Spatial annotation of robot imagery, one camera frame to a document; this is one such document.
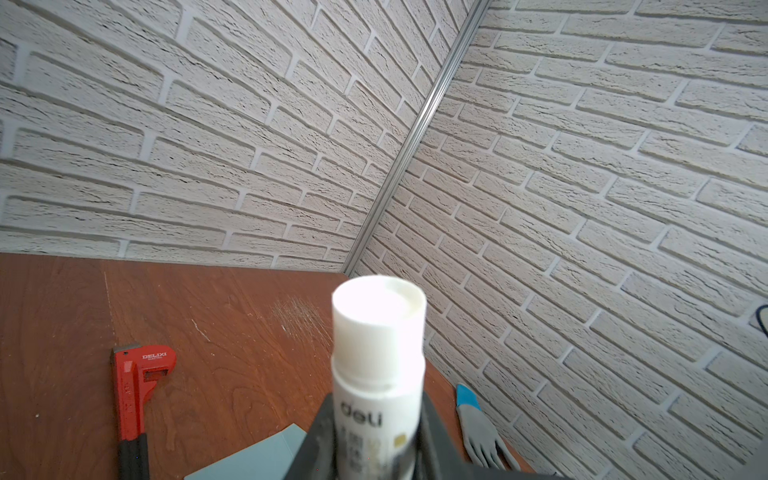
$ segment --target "wall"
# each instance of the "wall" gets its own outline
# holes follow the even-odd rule
[[[0,250],[338,271],[461,0],[0,0]]]
[[[540,472],[726,479],[768,432],[766,10],[494,2],[357,267]]]

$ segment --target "glove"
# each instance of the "glove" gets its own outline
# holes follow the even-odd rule
[[[480,410],[475,393],[461,383],[456,386],[456,410],[462,425],[464,448],[467,449],[472,463],[506,470],[498,456],[498,450],[501,450],[507,463],[514,470],[520,471],[520,464],[507,450],[507,445],[504,444],[498,430]]]

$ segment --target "blue glove cuff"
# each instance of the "blue glove cuff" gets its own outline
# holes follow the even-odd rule
[[[482,410],[478,403],[478,397],[475,393],[468,389],[466,386],[459,383],[456,386],[456,406],[471,405],[477,410]]]

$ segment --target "deli logo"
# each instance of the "deli logo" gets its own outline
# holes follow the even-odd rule
[[[149,355],[142,355],[141,358],[144,360],[159,360],[164,356],[168,356],[168,352],[150,353]]]
[[[353,406],[347,402],[341,402],[341,413],[345,417],[350,417],[360,425],[368,423],[372,427],[382,426],[382,413],[379,412],[376,421],[373,421],[373,412],[364,412],[363,410],[353,409]]]

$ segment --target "white glue stick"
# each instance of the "white glue stick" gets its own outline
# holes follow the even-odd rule
[[[333,418],[339,480],[409,480],[424,389],[427,300],[393,276],[333,292]]]

